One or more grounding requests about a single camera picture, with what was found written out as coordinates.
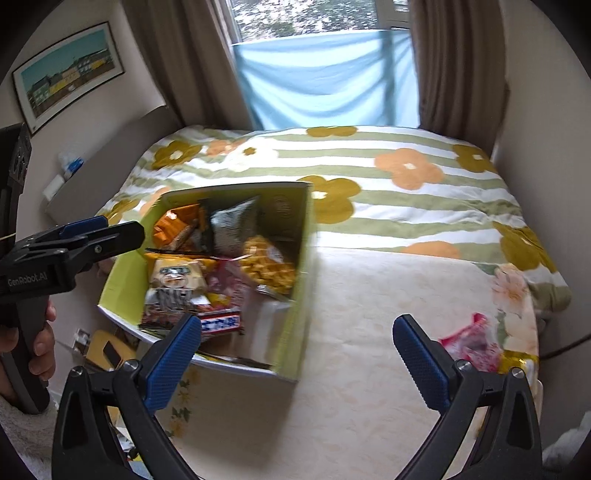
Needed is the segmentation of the person's left hand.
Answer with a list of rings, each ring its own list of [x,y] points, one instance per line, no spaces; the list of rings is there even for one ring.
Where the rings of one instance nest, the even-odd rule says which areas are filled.
[[[29,362],[30,372],[42,381],[50,380],[56,369],[55,362],[55,336],[51,323],[56,320],[56,309],[51,300],[47,302],[45,323],[43,329],[34,340],[34,357]],[[12,351],[18,341],[16,328],[1,331],[1,353]],[[8,379],[4,367],[1,367],[1,396],[9,401],[16,401],[16,393]]]

